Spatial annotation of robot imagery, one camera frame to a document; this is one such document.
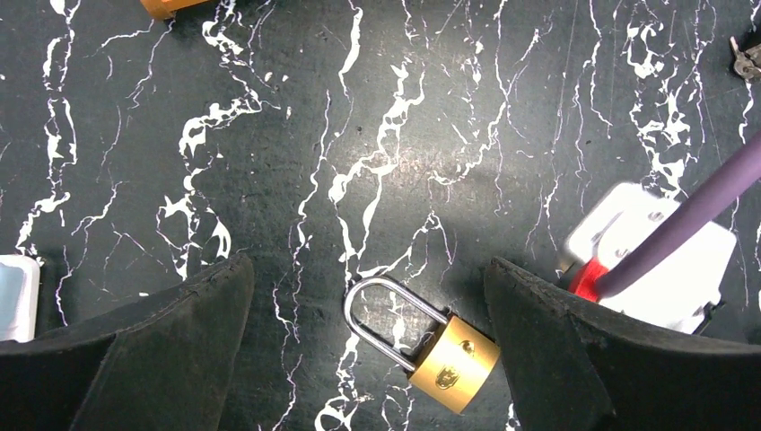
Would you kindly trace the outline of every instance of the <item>brass padlock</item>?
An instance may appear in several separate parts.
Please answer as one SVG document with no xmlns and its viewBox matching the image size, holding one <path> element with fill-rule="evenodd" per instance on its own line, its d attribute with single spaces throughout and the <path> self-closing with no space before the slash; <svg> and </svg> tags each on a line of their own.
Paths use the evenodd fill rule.
<svg viewBox="0 0 761 431">
<path fill-rule="evenodd" d="M 389 289 L 440 323 L 433 341 L 415 362 L 376 338 L 354 318 L 354 298 L 368 286 Z M 423 298 L 385 277 L 368 277 L 354 284 L 346 292 L 344 318 L 353 333 L 401 365 L 410 383 L 458 414 L 476 396 L 499 359 L 500 350 L 492 340 L 454 314 L 448 319 Z"/>
</svg>

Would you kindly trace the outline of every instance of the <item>red tip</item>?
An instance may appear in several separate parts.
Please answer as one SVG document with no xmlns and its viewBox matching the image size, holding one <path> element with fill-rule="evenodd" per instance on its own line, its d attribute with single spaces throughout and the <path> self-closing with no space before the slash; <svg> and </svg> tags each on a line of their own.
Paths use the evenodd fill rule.
<svg viewBox="0 0 761 431">
<path fill-rule="evenodd" d="M 592 258 L 576 273 L 571 282 L 571 288 L 568 291 L 596 303 L 599 301 L 599 294 L 597 289 L 595 289 L 595 284 L 597 284 L 598 278 L 607 273 L 608 269 L 603 267 L 597 258 Z"/>
</svg>

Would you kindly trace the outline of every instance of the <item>purple rod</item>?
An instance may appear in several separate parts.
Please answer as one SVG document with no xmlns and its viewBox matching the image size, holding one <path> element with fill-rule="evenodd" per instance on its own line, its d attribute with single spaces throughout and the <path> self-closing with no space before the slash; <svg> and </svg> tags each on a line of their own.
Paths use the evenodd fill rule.
<svg viewBox="0 0 761 431">
<path fill-rule="evenodd" d="M 601 296 L 620 293 L 666 259 L 761 178 L 761 132 L 714 172 L 631 254 L 602 276 Z"/>
</svg>

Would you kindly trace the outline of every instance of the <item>white device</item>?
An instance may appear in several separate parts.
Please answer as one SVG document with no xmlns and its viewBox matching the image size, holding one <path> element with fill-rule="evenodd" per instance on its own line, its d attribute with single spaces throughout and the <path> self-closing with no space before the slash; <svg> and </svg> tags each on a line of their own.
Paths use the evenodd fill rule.
<svg viewBox="0 0 761 431">
<path fill-rule="evenodd" d="M 641 185 L 621 183 L 591 210 L 564 245 L 564 258 L 585 264 L 593 257 L 608 270 L 636 249 L 679 203 L 653 196 Z M 640 321 L 687 334 L 717 304 L 719 284 L 737 238 L 710 222 L 650 272 L 599 304 Z"/>
<path fill-rule="evenodd" d="M 39 265 L 25 256 L 0 255 L 0 341 L 34 339 Z"/>
</svg>

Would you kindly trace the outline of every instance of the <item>padlock shackle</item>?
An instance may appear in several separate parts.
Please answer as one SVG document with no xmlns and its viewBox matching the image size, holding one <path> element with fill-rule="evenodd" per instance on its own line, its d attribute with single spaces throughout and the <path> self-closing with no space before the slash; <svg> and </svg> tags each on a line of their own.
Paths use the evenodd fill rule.
<svg viewBox="0 0 761 431">
<path fill-rule="evenodd" d="M 349 287 L 349 290 L 346 292 L 346 297 L 344 298 L 344 318 L 346 319 L 346 323 L 349 325 L 349 329 L 353 333 L 357 334 L 360 339 L 367 341 L 371 346 L 377 348 L 383 355 L 388 356 L 391 358 L 391 360 L 401 365 L 405 370 L 413 373 L 416 367 L 412 361 L 407 359 L 407 357 L 404 356 L 401 352 L 395 350 L 393 346 L 391 346 L 387 341 L 375 337 L 368 330 L 363 328 L 363 325 L 354 318 L 354 314 L 352 313 L 352 304 L 354 303 L 354 298 L 357 296 L 357 294 L 362 292 L 364 288 L 370 286 L 381 286 L 389 289 L 391 292 L 406 299 L 416 309 L 424 312 L 431 319 L 438 321 L 442 325 L 447 324 L 447 316 L 433 308 L 432 305 L 426 302 L 425 299 L 418 296 L 415 292 L 408 290 L 406 287 L 386 277 L 363 278 L 362 280 L 356 282 L 353 286 Z"/>
</svg>

